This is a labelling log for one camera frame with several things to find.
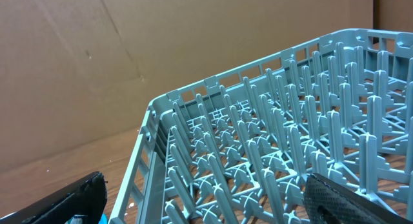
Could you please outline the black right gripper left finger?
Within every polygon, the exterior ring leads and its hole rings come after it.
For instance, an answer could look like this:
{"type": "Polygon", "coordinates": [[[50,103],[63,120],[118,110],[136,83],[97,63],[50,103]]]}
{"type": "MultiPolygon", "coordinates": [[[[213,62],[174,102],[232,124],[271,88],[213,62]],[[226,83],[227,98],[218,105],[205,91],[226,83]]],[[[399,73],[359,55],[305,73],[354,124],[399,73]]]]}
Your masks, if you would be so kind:
{"type": "Polygon", "coordinates": [[[107,190],[104,175],[95,171],[35,203],[1,218],[1,223],[65,223],[76,214],[99,219],[107,190]]]}

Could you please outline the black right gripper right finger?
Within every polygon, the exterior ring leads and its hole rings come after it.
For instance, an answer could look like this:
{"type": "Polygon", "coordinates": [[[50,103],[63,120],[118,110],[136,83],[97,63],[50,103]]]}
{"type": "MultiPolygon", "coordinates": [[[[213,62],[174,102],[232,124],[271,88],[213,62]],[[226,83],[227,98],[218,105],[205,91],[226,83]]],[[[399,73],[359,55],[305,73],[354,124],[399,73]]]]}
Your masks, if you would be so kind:
{"type": "Polygon", "coordinates": [[[410,221],[322,176],[310,174],[304,206],[311,224],[409,224],[410,221]]]}

